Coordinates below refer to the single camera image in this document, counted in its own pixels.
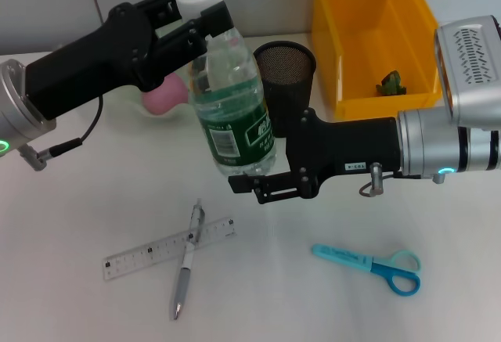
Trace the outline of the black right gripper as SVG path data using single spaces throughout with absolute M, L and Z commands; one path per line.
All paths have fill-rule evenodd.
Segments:
M 384 192 L 385 172 L 401 165 L 397 121 L 383 117 L 329 123 L 312 108 L 295 117 L 287 132 L 290 171 L 276 175 L 232 175 L 235 194 L 253 193 L 260 204 L 300 197 L 311 199 L 329 178 L 369 174 L 370 196 Z

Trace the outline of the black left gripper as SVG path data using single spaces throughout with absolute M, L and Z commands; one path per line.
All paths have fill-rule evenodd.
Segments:
M 99 29 L 27 66 L 27 100 L 51 120 L 123 85 L 157 88 L 206 51 L 205 15 L 157 38 L 154 29 L 180 19 L 176 0 L 116 6 Z

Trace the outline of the clear green-label water bottle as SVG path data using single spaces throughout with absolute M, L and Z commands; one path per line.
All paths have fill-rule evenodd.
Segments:
M 225 176 L 266 175 L 275 138 L 254 55 L 236 28 L 206 41 L 182 76 L 214 162 Z

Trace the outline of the pink toy peach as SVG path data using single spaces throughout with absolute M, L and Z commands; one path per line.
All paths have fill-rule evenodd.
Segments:
M 159 87 L 142 94 L 142 106 L 154 116 L 164 115 L 177 105 L 186 104 L 188 101 L 188 88 L 176 73 L 166 76 Z

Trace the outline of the green plastic wrapper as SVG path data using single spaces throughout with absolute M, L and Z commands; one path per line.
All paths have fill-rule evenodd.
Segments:
M 382 96 L 406 94 L 406 87 L 401 85 L 401 77 L 397 70 L 393 70 L 385 76 L 381 83 L 376 85 L 376 90 L 377 93 Z

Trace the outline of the black mesh pen holder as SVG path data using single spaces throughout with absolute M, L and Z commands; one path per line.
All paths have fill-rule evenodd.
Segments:
M 271 41 L 254 51 L 273 134 L 287 135 L 292 120 L 309 107 L 316 60 L 293 41 Z

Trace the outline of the blue capped scissors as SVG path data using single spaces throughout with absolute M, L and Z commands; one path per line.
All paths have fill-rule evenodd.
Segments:
M 422 268 L 421 261 L 410 250 L 399 250 L 389 258 L 383 258 L 317 243 L 312 246 L 311 252 L 316 257 L 324 260 L 378 275 L 387 282 L 394 293 L 402 297 L 414 295 L 421 286 L 419 277 Z M 414 261 L 415 267 L 399 265 L 397 261 L 404 257 Z M 397 277 L 409 280 L 413 283 L 413 288 L 411 290 L 401 290 L 395 284 L 395 278 Z

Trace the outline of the silver white ballpoint pen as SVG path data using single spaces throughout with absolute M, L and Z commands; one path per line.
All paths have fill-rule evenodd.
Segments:
M 189 231 L 186 237 L 185 247 L 182 252 L 181 265 L 178 270 L 178 277 L 175 282 L 174 293 L 172 296 L 170 313 L 172 321 L 179 318 L 186 302 L 186 294 L 189 288 L 194 251 L 199 245 L 201 229 L 204 222 L 205 212 L 202 207 L 201 199 L 198 199 L 193 206 L 189 223 Z

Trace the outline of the clear plastic ruler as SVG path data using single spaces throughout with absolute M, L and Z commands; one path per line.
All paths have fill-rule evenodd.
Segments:
M 180 259 L 191 267 L 195 250 L 236 236 L 233 218 L 220 218 L 197 228 L 155 240 L 103 259 L 105 281 L 148 268 L 164 261 Z

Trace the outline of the yellow plastic bin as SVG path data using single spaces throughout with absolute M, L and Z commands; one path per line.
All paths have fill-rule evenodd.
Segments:
M 434 59 L 438 23 L 425 0 L 313 0 L 312 46 L 337 121 L 396 116 L 442 97 Z M 405 95 L 376 85 L 393 70 Z

